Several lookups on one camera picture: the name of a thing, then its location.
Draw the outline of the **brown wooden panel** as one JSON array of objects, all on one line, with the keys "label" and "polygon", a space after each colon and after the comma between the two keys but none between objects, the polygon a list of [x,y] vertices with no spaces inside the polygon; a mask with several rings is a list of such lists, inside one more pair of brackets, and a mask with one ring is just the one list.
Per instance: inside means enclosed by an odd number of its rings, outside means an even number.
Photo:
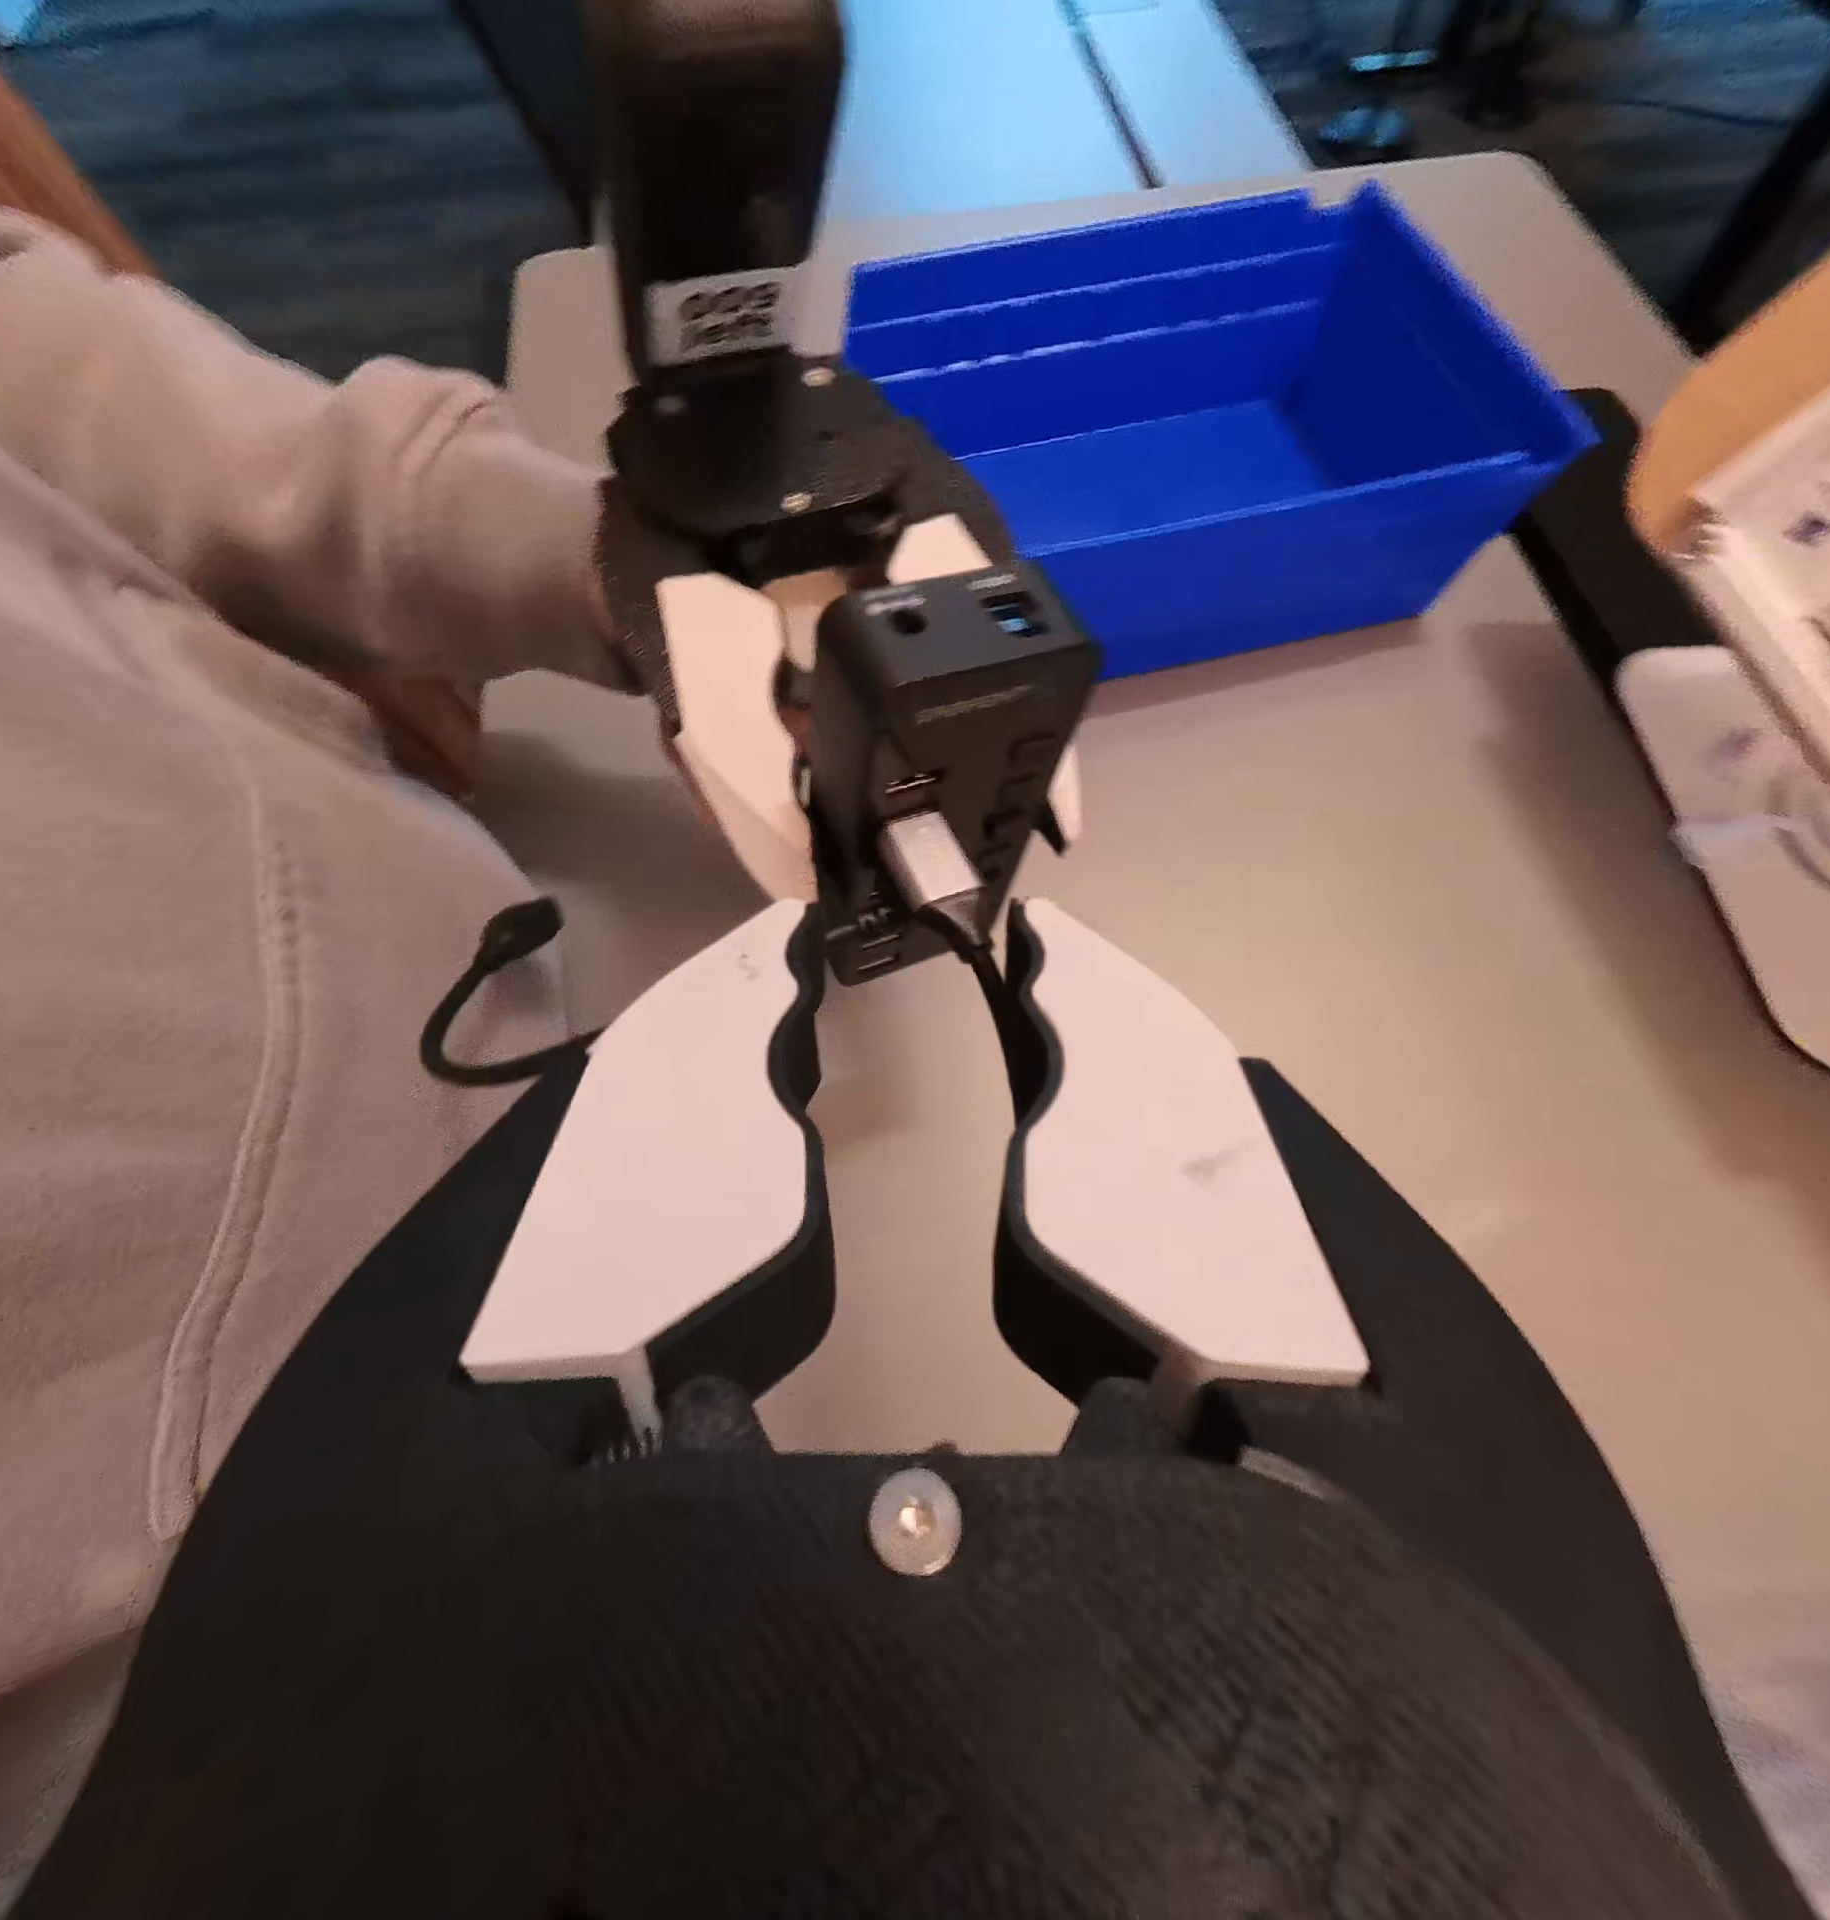
[{"label": "brown wooden panel", "polygon": [[159,278],[148,252],[74,165],[46,118],[2,72],[0,207],[66,230],[111,270]]}]

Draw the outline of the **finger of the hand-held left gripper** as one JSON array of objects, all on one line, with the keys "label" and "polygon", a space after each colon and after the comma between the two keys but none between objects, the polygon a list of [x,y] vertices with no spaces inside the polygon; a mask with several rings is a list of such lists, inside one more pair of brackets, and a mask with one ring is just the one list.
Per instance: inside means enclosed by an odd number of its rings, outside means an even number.
[{"label": "finger of the hand-held left gripper", "polygon": [[741,870],[770,900],[817,897],[795,740],[779,705],[785,610],[725,574],[656,586],[678,711],[673,752]]},{"label": "finger of the hand-held left gripper", "polygon": [[990,557],[953,513],[902,536],[888,586],[888,807],[942,807],[975,857],[1031,838],[1070,853],[1100,645],[1037,568]]}]

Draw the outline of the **person's beige hoodie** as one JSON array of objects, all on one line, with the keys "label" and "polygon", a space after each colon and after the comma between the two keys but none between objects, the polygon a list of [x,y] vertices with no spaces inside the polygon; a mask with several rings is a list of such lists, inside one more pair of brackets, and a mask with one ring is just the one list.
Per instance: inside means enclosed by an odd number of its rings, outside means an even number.
[{"label": "person's beige hoodie", "polygon": [[2,630],[0,1911],[254,1403],[508,1104],[419,1034],[527,896],[192,601]]}]

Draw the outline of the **person's left hand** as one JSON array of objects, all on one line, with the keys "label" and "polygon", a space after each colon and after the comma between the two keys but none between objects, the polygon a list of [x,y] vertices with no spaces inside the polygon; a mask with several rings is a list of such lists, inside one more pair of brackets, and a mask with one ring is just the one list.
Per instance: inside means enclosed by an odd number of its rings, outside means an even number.
[{"label": "person's left hand", "polygon": [[458,804],[481,776],[481,685],[427,675],[382,675],[369,693],[397,767]]}]

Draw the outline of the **black usb hub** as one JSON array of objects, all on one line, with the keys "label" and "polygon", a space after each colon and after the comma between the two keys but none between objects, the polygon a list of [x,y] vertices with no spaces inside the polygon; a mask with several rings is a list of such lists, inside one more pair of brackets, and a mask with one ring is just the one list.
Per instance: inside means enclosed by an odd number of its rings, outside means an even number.
[{"label": "black usb hub", "polygon": [[807,806],[831,977],[845,988],[945,954],[924,908],[988,935],[1043,835],[1103,663],[1031,564],[854,591],[817,621]]}]

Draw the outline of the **white rounded board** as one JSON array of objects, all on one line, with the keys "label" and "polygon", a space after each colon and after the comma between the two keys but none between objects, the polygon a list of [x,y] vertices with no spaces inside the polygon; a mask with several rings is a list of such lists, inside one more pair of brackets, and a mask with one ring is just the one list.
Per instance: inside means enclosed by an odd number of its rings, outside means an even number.
[{"label": "white rounded board", "polygon": [[1830,1068],[1830,784],[1716,645],[1636,654],[1613,690],[1768,1018]]}]

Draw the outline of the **blue plastic bin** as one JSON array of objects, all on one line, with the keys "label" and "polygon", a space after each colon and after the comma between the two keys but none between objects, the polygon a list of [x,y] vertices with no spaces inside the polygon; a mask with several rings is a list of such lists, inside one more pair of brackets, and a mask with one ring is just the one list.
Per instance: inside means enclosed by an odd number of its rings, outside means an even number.
[{"label": "blue plastic bin", "polygon": [[864,261],[845,356],[1106,677],[1416,617],[1597,444],[1377,182]]}]

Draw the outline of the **person's left forearm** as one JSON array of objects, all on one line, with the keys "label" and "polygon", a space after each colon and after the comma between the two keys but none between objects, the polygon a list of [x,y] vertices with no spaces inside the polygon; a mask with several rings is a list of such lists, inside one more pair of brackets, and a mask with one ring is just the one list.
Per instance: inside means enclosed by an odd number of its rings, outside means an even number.
[{"label": "person's left forearm", "polygon": [[326,379],[0,207],[0,453],[294,659],[638,690],[591,467],[487,379]]}]

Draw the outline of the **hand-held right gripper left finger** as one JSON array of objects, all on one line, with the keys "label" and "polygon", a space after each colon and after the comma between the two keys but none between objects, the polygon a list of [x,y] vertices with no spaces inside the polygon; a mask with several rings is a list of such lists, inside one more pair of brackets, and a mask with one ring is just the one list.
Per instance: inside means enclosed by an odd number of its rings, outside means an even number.
[{"label": "hand-held right gripper left finger", "polygon": [[758,1400],[831,1329],[818,911],[780,900],[591,1044],[458,1353],[469,1383],[606,1381],[656,1437],[678,1391]]}]

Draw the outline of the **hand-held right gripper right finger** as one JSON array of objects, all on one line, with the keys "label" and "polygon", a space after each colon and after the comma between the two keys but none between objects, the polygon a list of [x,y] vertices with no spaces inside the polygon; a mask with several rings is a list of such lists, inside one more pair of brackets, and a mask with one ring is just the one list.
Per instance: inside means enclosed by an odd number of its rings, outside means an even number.
[{"label": "hand-held right gripper right finger", "polygon": [[1023,1364],[1070,1406],[1144,1383],[1179,1428],[1226,1381],[1368,1383],[1239,1045],[1052,900],[1012,906],[1005,958],[998,1332]]}]

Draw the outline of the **cardboard box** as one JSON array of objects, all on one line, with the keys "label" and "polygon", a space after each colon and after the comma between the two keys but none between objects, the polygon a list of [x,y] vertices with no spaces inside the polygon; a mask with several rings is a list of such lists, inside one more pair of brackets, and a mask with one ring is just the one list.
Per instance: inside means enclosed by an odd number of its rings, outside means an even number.
[{"label": "cardboard box", "polygon": [[1649,552],[1682,552],[1701,482],[1828,390],[1830,255],[1698,360],[1643,431],[1624,505]]}]

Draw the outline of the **black office chair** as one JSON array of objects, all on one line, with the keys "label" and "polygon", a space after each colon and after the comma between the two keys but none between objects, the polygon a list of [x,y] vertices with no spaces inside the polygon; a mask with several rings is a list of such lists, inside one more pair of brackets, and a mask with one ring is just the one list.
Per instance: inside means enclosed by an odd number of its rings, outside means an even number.
[{"label": "black office chair", "polygon": [[1567,4],[1216,1],[1218,21],[1320,165],[1504,145],[1550,106]]}]

